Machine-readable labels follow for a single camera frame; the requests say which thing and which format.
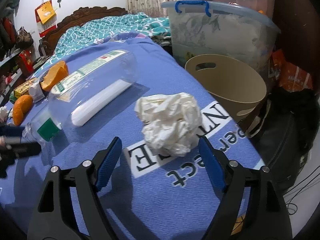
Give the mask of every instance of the yellow envelope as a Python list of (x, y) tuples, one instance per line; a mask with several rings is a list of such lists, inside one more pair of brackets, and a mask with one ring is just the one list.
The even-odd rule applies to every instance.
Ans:
[(52, 8), (50, 1), (45, 2), (38, 10), (37, 13), (40, 17), (42, 24), (45, 24), (56, 13)]

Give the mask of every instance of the beige trash can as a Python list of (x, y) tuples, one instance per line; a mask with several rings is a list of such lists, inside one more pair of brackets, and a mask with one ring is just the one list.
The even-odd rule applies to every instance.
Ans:
[(267, 93), (262, 77), (246, 63), (231, 57), (215, 54), (195, 56), (188, 60), (185, 69), (236, 122), (245, 118)]

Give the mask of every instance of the clear plastic bottle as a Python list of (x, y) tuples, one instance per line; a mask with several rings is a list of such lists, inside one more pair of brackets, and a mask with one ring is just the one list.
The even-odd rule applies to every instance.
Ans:
[(132, 52), (113, 50), (79, 68), (50, 91), (47, 105), (28, 122), (24, 141), (41, 147), (66, 126), (85, 124), (106, 104), (137, 80), (137, 61)]

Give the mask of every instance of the blue gripper pad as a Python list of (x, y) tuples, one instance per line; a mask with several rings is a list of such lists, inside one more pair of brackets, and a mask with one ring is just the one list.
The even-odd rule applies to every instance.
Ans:
[(198, 148), (211, 185), (223, 191), (226, 187), (224, 171), (204, 138), (199, 139)]
[(121, 152), (122, 141), (118, 138), (97, 170), (97, 180), (95, 184), (97, 192), (108, 184)]

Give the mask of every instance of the storage box lid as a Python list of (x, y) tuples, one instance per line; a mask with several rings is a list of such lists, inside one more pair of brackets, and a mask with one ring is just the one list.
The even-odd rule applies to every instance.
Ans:
[[(184, 8), (186, 13), (205, 13), (205, 5), (195, 5), (195, 4), (184, 4), (184, 2), (193, 2), (191, 0), (179, 1), (182, 2), (179, 4), (179, 8)], [(281, 30), (275, 25), (269, 17), (266, 15), (259, 13), (255, 10), (252, 10), (247, 7), (243, 7), (236, 4), (229, 4), (223, 2), (213, 2), (213, 1), (205, 1), (209, 4), (209, 11), (218, 14), (235, 14), (239, 16), (250, 17), (253, 20), (256, 20), (262, 23), (265, 26), (268, 26), (275, 31), (281, 33)], [(163, 2), (161, 4), (162, 8), (175, 8), (177, 1)]]

